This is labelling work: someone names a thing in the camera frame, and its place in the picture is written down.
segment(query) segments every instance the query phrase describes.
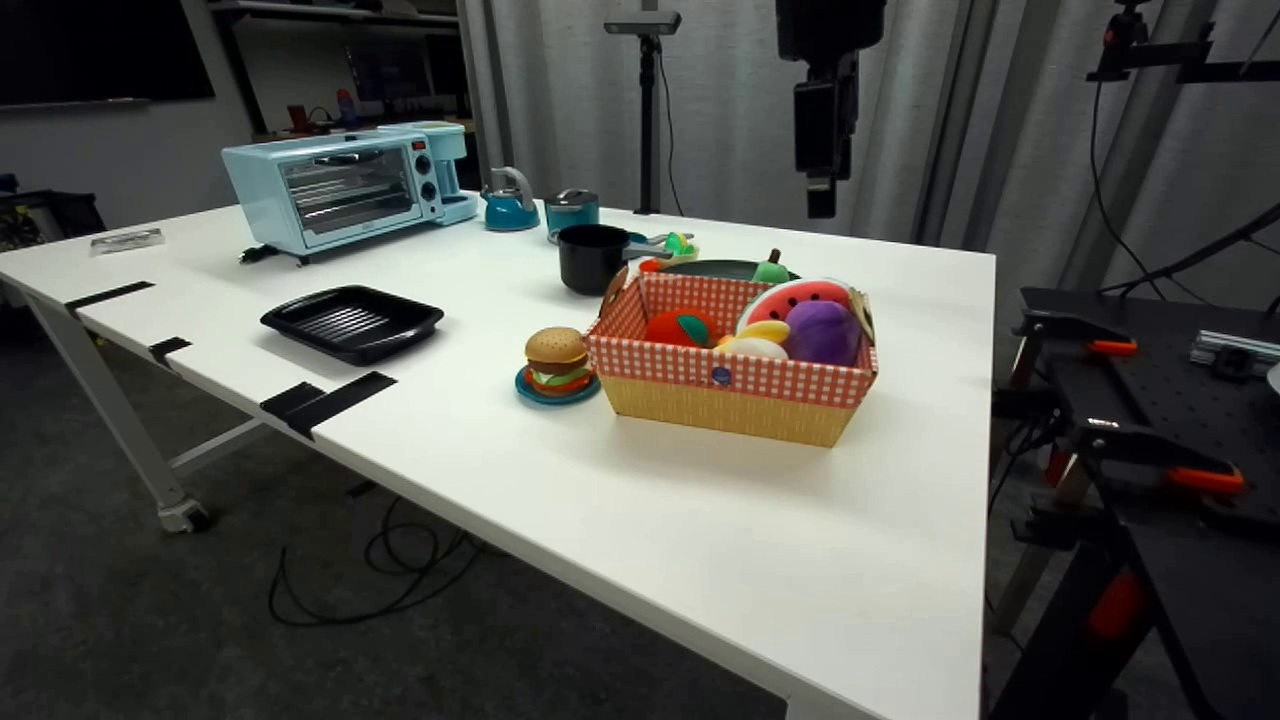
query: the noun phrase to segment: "toaster oven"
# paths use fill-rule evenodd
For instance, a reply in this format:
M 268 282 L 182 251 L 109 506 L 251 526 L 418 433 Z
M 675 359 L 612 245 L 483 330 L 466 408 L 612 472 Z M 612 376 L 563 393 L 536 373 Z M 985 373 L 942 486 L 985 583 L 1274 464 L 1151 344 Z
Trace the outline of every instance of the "toaster oven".
M 459 123 L 388 123 L 225 149 L 251 234 L 314 255 L 423 225 L 464 225 L 475 194 L 454 182 Z

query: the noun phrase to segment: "gray carpet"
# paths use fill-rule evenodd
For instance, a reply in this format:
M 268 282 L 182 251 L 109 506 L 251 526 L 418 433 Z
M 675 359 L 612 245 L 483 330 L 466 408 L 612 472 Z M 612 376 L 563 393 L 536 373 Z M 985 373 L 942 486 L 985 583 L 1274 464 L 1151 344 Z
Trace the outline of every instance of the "gray carpet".
M 109 351 L 124 393 L 181 450 L 237 414 L 187 384 Z M 360 476 L 268 435 L 194 476 L 220 506 L 205 534 L 159 534 L 126 472 L 40 328 L 0 311 L 0 714 L 782 714 L 732 671 L 650 634 L 563 583 L 483 552 L 439 601 L 355 628 L 268 621 L 274 557 L 299 591 L 366 607 L 398 583 L 360 562 L 388 505 Z M 1014 545 L 1006 517 L 1035 496 L 1020 472 L 990 517 L 990 574 Z M 1014 639 L 988 639 L 999 691 Z M 1188 714 L 1160 639 L 1118 689 L 1132 714 Z

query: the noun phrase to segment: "white table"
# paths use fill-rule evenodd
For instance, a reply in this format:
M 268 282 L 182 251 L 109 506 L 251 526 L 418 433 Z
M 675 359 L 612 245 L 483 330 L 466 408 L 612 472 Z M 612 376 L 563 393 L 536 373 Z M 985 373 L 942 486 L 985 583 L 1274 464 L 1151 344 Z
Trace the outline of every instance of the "white table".
M 586 328 L 544 230 L 418 230 L 309 267 L 240 265 L 237 206 L 165 219 L 165 245 L 91 255 L 83 240 L 0 255 L 148 480 L 159 525 L 205 521 L 181 483 L 237 446 L 290 384 L 362 376 L 260 314 L 330 282 L 439 304 L 397 384 L 314 423 L 314 450 L 788 695 L 788 714 L 980 714 L 985 486 L 996 259 L 782 229 L 603 211 L 636 230 L 695 230 L 705 255 L 768 255 L 870 297 L 881 379 L 836 446 L 615 421 L 606 399 L 529 408 L 512 393 L 529 330 Z M 78 309 L 66 301 L 148 281 Z M 249 423 L 165 461 L 78 325 L 166 366 Z

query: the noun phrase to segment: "woven basket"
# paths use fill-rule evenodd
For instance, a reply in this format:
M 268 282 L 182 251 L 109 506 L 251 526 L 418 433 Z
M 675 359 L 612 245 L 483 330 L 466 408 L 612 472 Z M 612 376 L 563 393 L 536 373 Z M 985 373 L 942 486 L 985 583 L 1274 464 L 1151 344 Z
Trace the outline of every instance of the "woven basket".
M 876 349 L 869 341 L 850 366 L 715 356 L 643 341 L 643 320 L 668 309 L 698 309 L 711 325 L 736 328 L 736 314 L 761 293 L 764 282 L 747 281 L 636 276 L 586 330 L 612 412 L 832 446 L 876 384 Z

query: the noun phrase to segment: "red checkered cloth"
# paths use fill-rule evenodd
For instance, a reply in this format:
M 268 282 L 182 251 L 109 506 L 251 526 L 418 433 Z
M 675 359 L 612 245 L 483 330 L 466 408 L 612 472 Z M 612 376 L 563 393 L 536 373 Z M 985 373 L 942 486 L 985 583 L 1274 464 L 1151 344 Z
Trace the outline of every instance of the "red checkered cloth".
M 591 363 L 600 376 L 693 384 L 693 386 L 732 386 L 747 395 L 832 404 L 850 408 L 876 379 L 876 349 L 862 344 L 850 366 L 804 363 L 804 359 L 761 359 L 761 356 L 719 356 L 707 349 L 650 344 L 643 341 L 643 320 L 654 311 L 698 311 L 715 328 L 736 328 L 736 314 L 764 293 L 747 281 L 715 276 L 636 276 L 615 309 L 586 330 Z

